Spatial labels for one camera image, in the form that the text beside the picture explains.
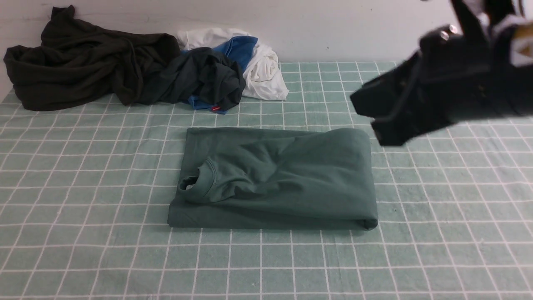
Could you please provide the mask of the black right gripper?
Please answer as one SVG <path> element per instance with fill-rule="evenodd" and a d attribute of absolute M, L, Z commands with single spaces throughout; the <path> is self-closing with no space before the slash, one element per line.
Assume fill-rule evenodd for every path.
<path fill-rule="evenodd" d="M 373 118 L 381 146 L 460 122 L 531 117 L 532 21 L 521 0 L 452 0 L 459 27 L 444 25 L 419 49 L 350 96 Z"/>

